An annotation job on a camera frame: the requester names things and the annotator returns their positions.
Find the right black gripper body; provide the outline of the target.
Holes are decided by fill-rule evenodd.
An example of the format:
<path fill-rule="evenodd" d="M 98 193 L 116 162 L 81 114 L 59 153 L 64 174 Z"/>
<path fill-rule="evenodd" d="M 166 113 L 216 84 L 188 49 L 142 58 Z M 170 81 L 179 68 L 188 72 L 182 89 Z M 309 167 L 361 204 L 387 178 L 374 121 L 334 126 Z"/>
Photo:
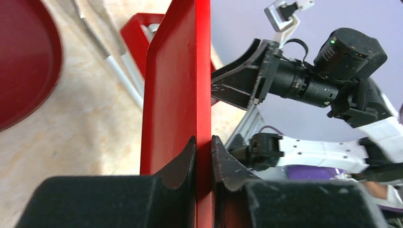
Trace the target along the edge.
<path fill-rule="evenodd" d="M 267 94 L 333 109 L 385 109 L 382 92 L 371 75 L 387 60 L 376 38 L 352 28 L 334 30 L 312 64 L 290 60 L 278 48 L 259 64 L 265 72 L 254 100 Z"/>

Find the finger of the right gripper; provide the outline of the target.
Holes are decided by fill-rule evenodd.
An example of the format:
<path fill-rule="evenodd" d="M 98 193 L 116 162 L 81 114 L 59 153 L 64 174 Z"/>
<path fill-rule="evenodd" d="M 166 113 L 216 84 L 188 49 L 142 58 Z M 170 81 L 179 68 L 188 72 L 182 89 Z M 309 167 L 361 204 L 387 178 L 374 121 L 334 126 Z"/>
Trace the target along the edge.
<path fill-rule="evenodd" d="M 268 41 L 255 38 L 236 60 L 211 73 L 211 98 L 247 110 L 256 94 Z"/>

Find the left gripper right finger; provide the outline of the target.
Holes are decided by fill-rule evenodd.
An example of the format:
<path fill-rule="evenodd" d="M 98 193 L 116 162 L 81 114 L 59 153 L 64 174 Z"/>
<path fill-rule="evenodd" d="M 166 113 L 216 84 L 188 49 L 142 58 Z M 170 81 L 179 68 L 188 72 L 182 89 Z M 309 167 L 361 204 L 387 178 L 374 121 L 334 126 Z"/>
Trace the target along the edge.
<path fill-rule="evenodd" d="M 385 228 L 365 188 L 343 180 L 263 180 L 211 139 L 215 228 Z"/>

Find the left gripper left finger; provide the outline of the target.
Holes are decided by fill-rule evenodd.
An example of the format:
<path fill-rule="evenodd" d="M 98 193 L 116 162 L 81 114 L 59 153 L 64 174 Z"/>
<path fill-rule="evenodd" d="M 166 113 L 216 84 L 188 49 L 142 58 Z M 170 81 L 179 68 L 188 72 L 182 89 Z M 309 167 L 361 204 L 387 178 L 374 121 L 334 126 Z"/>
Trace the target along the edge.
<path fill-rule="evenodd" d="M 192 228 L 196 140 L 153 175 L 55 176 L 32 194 L 19 228 Z"/>

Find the red rectangular lid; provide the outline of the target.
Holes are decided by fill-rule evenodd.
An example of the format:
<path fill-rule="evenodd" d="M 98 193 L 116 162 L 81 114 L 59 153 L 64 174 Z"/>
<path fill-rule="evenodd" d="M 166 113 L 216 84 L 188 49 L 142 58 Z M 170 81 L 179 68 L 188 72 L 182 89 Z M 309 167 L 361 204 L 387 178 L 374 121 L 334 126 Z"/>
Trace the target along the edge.
<path fill-rule="evenodd" d="M 211 193 L 211 5 L 171 2 L 147 53 L 141 174 L 166 165 L 195 136 L 196 226 L 213 226 Z"/>

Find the metal tongs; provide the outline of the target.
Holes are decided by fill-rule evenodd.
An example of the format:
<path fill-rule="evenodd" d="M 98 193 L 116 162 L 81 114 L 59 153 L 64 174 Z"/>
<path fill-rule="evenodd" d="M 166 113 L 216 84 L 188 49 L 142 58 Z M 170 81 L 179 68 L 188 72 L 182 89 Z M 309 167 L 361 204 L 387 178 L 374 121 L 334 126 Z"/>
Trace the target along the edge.
<path fill-rule="evenodd" d="M 118 61 L 113 57 L 113 55 L 107 50 L 104 43 L 100 40 L 98 35 L 91 28 L 84 12 L 79 7 L 76 0 L 61 0 L 59 1 L 60 6 L 69 15 L 81 29 L 88 35 L 91 39 L 98 52 L 104 59 L 107 65 L 115 73 L 118 80 L 122 83 L 123 87 L 126 89 L 127 93 L 131 99 L 135 102 L 138 108 L 142 111 L 144 106 L 144 80 L 139 73 L 139 70 L 131 58 L 125 44 L 122 41 L 121 36 L 117 33 L 116 28 L 106 10 L 106 4 L 103 0 L 91 0 L 91 7 L 98 14 L 100 19 L 108 26 L 111 31 L 113 38 L 115 39 L 120 58 L 128 70 L 129 75 L 125 73 L 122 67 L 119 65 Z"/>

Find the round dark red tray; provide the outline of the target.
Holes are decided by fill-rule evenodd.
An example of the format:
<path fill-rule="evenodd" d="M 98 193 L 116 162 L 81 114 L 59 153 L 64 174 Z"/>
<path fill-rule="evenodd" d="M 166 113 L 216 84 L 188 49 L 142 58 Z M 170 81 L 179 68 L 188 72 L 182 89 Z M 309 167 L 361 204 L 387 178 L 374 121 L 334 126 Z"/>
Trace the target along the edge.
<path fill-rule="evenodd" d="M 0 2 L 0 129 L 36 111 L 61 74 L 61 37 L 40 0 Z"/>

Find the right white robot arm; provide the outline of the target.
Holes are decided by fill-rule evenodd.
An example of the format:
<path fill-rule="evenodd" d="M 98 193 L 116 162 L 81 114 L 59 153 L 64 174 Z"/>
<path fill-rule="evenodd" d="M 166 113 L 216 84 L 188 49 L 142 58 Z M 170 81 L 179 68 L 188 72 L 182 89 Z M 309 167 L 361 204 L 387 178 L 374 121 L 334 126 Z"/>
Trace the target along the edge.
<path fill-rule="evenodd" d="M 258 133 L 230 150 L 253 171 L 271 167 L 326 167 L 332 179 L 362 182 L 384 209 L 403 210 L 403 114 L 370 78 L 387 54 L 378 40 L 352 28 L 334 30 L 314 63 L 283 56 L 279 43 L 255 39 L 234 62 L 211 75 L 211 95 L 247 110 L 267 94 L 330 107 L 366 137 L 351 142 L 307 141 L 283 133 Z"/>

